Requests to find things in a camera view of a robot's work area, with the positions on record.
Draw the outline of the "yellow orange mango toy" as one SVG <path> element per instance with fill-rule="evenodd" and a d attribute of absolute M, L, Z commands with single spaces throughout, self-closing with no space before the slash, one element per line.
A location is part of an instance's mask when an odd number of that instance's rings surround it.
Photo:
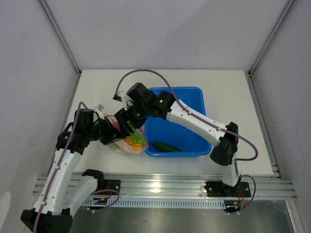
<path fill-rule="evenodd" d="M 139 154 L 144 151 L 144 147 L 141 144 L 132 145 L 135 154 Z"/>

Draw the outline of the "aluminium frame post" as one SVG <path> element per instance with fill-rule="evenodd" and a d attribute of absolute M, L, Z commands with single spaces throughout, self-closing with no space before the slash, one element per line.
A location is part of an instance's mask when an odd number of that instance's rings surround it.
<path fill-rule="evenodd" d="M 270 33 L 268 34 L 267 39 L 265 40 L 259 54 L 257 55 L 254 63 L 252 64 L 250 70 L 248 71 L 248 76 L 250 78 L 253 77 L 255 74 L 255 71 L 262 63 L 264 57 L 268 53 L 270 47 L 274 43 L 276 37 L 278 36 L 279 32 L 281 31 L 282 27 L 285 25 L 285 22 L 290 15 L 291 11 L 294 9 L 295 5 L 297 3 L 297 0 L 288 0 L 282 9 L 280 15 L 278 16 L 275 24 L 273 25 Z"/>
<path fill-rule="evenodd" d="M 81 70 L 79 68 L 79 65 L 67 43 L 67 40 L 64 37 L 64 34 L 46 0 L 37 0 L 37 3 L 39 4 L 44 16 L 46 17 L 59 45 L 61 46 L 63 52 L 65 53 L 70 65 L 72 66 L 74 72 L 79 77 L 81 75 Z"/>

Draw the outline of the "white cauliflower toy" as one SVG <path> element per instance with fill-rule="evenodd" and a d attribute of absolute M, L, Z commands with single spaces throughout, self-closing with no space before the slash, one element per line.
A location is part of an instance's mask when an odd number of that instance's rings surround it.
<path fill-rule="evenodd" d="M 119 150 L 119 146 L 116 143 L 111 143 L 108 145 L 110 150 Z"/>

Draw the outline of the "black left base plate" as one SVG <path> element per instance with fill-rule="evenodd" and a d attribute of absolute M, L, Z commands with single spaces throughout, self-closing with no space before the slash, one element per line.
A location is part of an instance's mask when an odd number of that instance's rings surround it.
<path fill-rule="evenodd" d="M 104 188 L 119 192 L 121 188 L 121 180 L 116 180 L 116 179 L 105 180 Z"/>

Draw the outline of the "right aluminium frame post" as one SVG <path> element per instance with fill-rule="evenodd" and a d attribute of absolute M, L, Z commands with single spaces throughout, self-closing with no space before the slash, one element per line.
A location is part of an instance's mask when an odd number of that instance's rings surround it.
<path fill-rule="evenodd" d="M 270 33 L 268 34 L 267 39 L 265 40 L 259 54 L 257 55 L 254 63 L 252 64 L 250 70 L 248 71 L 248 76 L 250 78 L 253 77 L 255 74 L 255 71 L 262 63 L 264 57 L 268 53 L 270 47 L 274 43 L 276 37 L 278 36 L 279 32 L 281 31 L 282 27 L 285 25 L 285 22 L 290 15 L 291 11 L 294 9 L 295 5 L 297 3 L 297 0 L 288 0 L 282 9 L 280 15 L 278 16 L 275 24 L 273 25 Z"/>

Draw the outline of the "clear zip top bag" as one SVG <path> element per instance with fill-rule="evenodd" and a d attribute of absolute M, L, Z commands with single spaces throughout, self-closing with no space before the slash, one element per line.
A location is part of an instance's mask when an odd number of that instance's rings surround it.
<path fill-rule="evenodd" d="M 132 126 L 131 128 L 134 131 L 132 135 L 109 144 L 109 149 L 133 155 L 144 152 L 149 147 L 149 144 L 142 128 L 134 129 Z"/>

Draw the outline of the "left aluminium frame post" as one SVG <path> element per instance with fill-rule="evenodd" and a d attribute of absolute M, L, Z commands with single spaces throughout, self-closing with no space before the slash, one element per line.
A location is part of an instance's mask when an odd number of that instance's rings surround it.
<path fill-rule="evenodd" d="M 46 17 L 59 45 L 61 46 L 63 52 L 65 53 L 70 65 L 72 66 L 74 72 L 79 77 L 81 75 L 81 70 L 79 68 L 79 65 L 67 43 L 67 40 L 64 37 L 64 34 L 46 0 L 37 0 L 37 3 L 39 4 L 44 16 Z"/>

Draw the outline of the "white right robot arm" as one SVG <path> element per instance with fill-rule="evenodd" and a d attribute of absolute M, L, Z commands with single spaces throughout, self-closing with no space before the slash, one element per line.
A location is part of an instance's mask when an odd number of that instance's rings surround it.
<path fill-rule="evenodd" d="M 239 191 L 241 180 L 234 167 L 239 141 L 237 124 L 231 122 L 225 125 L 193 110 L 172 89 L 155 94 L 142 83 L 136 83 L 127 92 L 116 91 L 113 99 L 123 104 L 122 116 L 135 128 L 139 128 L 147 117 L 158 117 L 204 138 L 214 147 L 211 160 L 222 168 L 221 192 L 233 196 Z"/>

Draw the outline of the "blue plastic bin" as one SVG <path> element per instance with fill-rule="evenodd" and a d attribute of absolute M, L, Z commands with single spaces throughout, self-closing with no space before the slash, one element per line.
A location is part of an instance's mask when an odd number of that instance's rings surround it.
<path fill-rule="evenodd" d="M 186 105 L 201 114 L 206 114 L 203 92 L 198 87 L 173 87 L 173 91 Z M 144 133 L 149 147 L 145 150 L 154 158 L 197 157 L 207 155 L 212 145 L 189 129 L 161 118 L 148 117 Z M 173 146 L 180 152 L 159 152 L 152 142 L 158 141 Z"/>

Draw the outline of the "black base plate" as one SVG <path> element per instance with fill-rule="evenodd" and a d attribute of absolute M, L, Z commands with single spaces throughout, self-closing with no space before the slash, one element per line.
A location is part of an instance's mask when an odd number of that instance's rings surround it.
<path fill-rule="evenodd" d="M 121 188 L 121 180 L 116 180 L 116 179 L 105 180 L 104 188 L 119 192 Z"/>
<path fill-rule="evenodd" d="M 229 186 L 221 181 L 208 181 L 204 188 L 208 197 L 238 198 L 239 194 L 246 198 L 252 196 L 248 182 L 238 182 L 235 186 Z"/>

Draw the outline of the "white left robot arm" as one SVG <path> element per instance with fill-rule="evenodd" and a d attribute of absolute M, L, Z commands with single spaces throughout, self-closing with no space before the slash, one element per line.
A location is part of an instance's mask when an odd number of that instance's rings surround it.
<path fill-rule="evenodd" d="M 88 169 L 80 182 L 67 194 L 77 163 L 92 141 L 111 142 L 116 133 L 109 118 L 98 110 L 78 109 L 58 136 L 53 166 L 36 203 L 23 210 L 21 221 L 34 233 L 68 233 L 73 218 L 84 201 L 94 194 L 120 197 L 119 189 L 109 189 L 101 171 Z"/>

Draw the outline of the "green grapes toy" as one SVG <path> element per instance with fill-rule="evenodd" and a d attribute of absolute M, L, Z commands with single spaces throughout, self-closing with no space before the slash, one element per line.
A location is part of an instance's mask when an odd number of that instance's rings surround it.
<path fill-rule="evenodd" d="M 137 145 L 137 144 L 147 145 L 148 144 L 146 139 L 143 136 L 140 136 L 138 134 L 128 136 L 124 140 L 130 145 Z"/>

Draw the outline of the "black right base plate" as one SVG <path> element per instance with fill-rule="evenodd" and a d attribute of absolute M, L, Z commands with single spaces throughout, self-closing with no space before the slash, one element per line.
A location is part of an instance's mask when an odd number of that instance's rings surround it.
<path fill-rule="evenodd" d="M 229 186 L 221 181 L 208 181 L 204 188 L 208 197 L 238 198 L 239 194 L 246 198 L 252 196 L 248 182 L 238 182 L 235 186 Z"/>

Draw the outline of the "dark green cucumber toy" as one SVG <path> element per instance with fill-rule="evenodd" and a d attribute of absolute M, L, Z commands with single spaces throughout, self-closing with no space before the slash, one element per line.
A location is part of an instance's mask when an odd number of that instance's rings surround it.
<path fill-rule="evenodd" d="M 159 141 L 153 141 L 152 146 L 159 152 L 182 152 L 174 146 Z"/>

